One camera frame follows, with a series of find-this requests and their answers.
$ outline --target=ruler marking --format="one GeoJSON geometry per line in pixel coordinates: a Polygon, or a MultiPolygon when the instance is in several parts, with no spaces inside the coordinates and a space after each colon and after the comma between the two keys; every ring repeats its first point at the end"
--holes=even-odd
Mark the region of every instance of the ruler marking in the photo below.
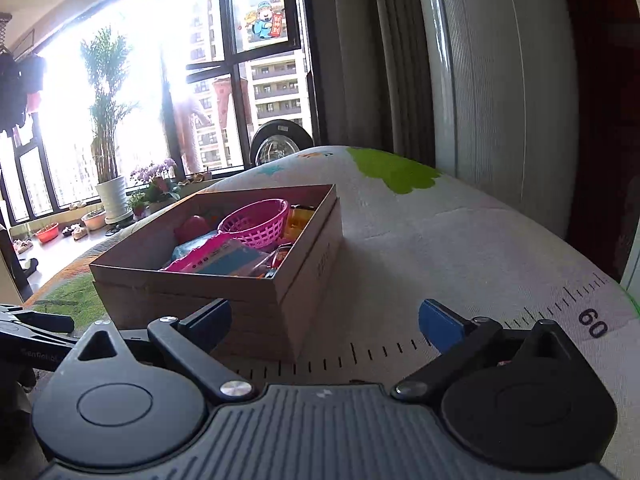
{"type": "Polygon", "coordinates": [[[566,287],[564,286],[563,288],[564,288],[564,291],[569,295],[569,297],[571,297],[571,299],[575,301],[575,298],[571,295],[571,293],[568,290],[566,290],[566,287]]]}

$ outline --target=pink basket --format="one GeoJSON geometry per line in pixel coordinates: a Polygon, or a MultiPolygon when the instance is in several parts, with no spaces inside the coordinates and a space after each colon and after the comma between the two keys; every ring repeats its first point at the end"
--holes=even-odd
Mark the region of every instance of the pink basket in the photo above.
{"type": "Polygon", "coordinates": [[[236,240],[260,249],[280,238],[289,215],[289,202],[279,198],[254,202],[231,213],[218,226],[236,240]]]}

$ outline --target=bamboo plant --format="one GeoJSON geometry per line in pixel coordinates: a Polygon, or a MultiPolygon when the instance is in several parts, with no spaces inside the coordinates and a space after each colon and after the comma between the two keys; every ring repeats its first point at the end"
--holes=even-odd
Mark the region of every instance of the bamboo plant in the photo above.
{"type": "Polygon", "coordinates": [[[118,176],[115,133],[118,123],[136,107],[132,103],[119,103],[116,94],[129,75],[127,58],[131,48],[122,35],[115,38],[111,27],[102,28],[90,43],[80,45],[89,83],[94,88],[95,101],[89,108],[94,139],[91,154],[103,184],[118,176]]]}

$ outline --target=small potted plant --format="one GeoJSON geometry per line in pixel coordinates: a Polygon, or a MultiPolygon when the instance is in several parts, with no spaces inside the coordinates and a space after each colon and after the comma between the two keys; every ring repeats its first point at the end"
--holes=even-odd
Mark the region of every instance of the small potted plant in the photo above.
{"type": "Polygon", "coordinates": [[[118,176],[115,135],[118,124],[131,113],[135,104],[116,100],[129,75],[127,58],[131,52],[126,38],[102,28],[90,43],[83,41],[80,53],[89,83],[94,89],[94,103],[89,107],[94,130],[91,154],[98,173],[95,187],[106,211],[106,222],[116,223],[131,215],[127,208],[125,178],[118,176]]]}
{"type": "Polygon", "coordinates": [[[145,200],[144,193],[134,193],[127,200],[127,204],[133,210],[133,216],[136,220],[140,220],[144,213],[146,206],[149,205],[149,202],[145,200]]]}
{"type": "Polygon", "coordinates": [[[106,216],[107,213],[104,209],[98,209],[97,211],[91,211],[82,216],[81,220],[89,231],[97,231],[101,227],[104,227],[106,223],[104,219],[106,216]]]}
{"type": "Polygon", "coordinates": [[[166,158],[160,164],[151,163],[131,172],[130,176],[140,184],[148,184],[146,189],[140,191],[143,195],[140,202],[146,203],[149,214],[180,200],[178,193],[180,187],[172,182],[169,176],[169,171],[174,167],[175,161],[172,158],[166,158]]]}

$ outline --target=open box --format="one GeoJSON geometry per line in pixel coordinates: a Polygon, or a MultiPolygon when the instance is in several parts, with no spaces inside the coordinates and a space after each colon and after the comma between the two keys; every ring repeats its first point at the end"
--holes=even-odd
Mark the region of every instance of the open box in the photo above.
{"type": "Polygon", "coordinates": [[[181,200],[90,264],[94,285],[121,329],[146,328],[162,316],[183,318],[216,298],[232,307],[232,325],[216,351],[293,362],[320,303],[342,241],[335,186],[215,192],[181,200]],[[215,228],[258,200],[283,198],[316,207],[273,278],[162,272],[175,247],[174,228],[200,215],[215,228]]]}

